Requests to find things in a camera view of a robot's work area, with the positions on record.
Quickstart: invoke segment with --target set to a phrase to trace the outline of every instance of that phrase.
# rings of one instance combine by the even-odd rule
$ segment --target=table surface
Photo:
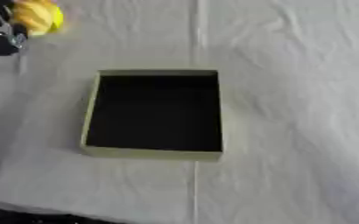
[[[359,1],[61,0],[0,58],[0,207],[134,223],[359,224]],[[78,148],[100,69],[220,71],[218,163]]]

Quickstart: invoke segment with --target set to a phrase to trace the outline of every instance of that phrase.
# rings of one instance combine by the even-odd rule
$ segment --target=dark floor
[[[101,220],[91,220],[70,214],[42,215],[15,213],[0,210],[0,224],[120,224]]]

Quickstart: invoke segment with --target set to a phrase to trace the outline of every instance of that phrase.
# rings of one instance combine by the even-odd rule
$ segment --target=box
[[[81,147],[97,157],[216,160],[218,73],[109,70],[95,78]]]

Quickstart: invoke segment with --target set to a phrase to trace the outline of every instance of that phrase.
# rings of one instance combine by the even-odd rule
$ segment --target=yellow object
[[[30,36],[56,32],[63,23],[60,8],[50,0],[20,0],[13,10],[12,22],[24,25]]]

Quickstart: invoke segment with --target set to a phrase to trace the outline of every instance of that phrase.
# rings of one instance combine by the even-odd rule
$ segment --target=cardboard box
[[[89,100],[81,147],[97,157],[218,159],[218,73],[101,71]]]

